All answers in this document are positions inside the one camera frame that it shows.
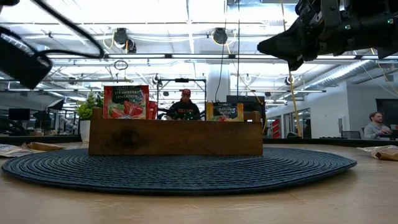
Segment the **man sitting at desk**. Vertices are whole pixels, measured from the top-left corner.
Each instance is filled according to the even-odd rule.
[[[381,134],[391,134],[391,130],[385,126],[383,122],[383,115],[375,112],[369,115],[370,122],[364,129],[365,139],[380,139]]]
[[[184,119],[189,113],[194,117],[193,119],[198,119],[200,115],[198,106],[191,101],[191,90],[185,89],[182,90],[181,100],[170,107],[166,118],[168,120]]]

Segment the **wooden table surface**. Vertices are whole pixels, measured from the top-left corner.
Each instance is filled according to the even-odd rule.
[[[86,147],[81,143],[68,147]],[[0,223],[398,223],[398,162],[349,147],[271,145],[332,152],[358,165],[335,177],[256,195],[148,197],[77,192],[2,174]]]

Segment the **column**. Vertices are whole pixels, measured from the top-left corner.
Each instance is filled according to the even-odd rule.
[[[209,71],[207,74],[207,101],[215,102],[226,102],[226,96],[231,94],[231,76],[229,74],[229,64],[221,65],[209,65]]]

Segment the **potted plant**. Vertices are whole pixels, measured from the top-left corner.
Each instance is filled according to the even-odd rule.
[[[87,96],[86,101],[77,102],[77,115],[80,118],[80,136],[83,142],[88,142],[90,138],[90,121],[93,116],[93,109],[95,107],[102,108],[104,105],[104,99],[102,94],[95,97],[91,91]]]

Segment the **red product package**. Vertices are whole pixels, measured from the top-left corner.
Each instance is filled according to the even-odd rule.
[[[104,118],[150,119],[149,86],[105,86]]]
[[[149,102],[149,119],[156,119],[157,115],[157,102],[150,101]]]

